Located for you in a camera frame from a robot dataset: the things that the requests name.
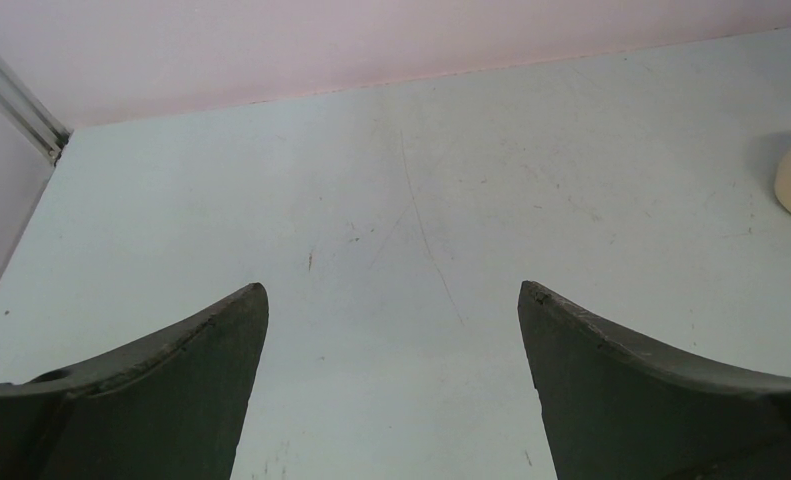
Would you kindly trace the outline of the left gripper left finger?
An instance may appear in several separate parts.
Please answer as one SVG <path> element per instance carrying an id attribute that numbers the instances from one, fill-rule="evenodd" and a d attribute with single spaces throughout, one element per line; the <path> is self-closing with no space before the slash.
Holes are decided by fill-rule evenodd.
<path id="1" fill-rule="evenodd" d="M 227 479 L 268 327 L 265 288 L 23 384 L 0 383 L 0 479 Z"/>

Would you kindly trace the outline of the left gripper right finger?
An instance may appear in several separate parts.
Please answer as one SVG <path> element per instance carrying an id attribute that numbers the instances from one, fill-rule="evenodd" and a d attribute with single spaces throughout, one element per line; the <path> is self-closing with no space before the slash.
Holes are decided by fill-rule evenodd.
<path id="1" fill-rule="evenodd" d="M 791 377 L 675 348 L 525 281 L 523 344 L 561 479 L 791 479 Z"/>

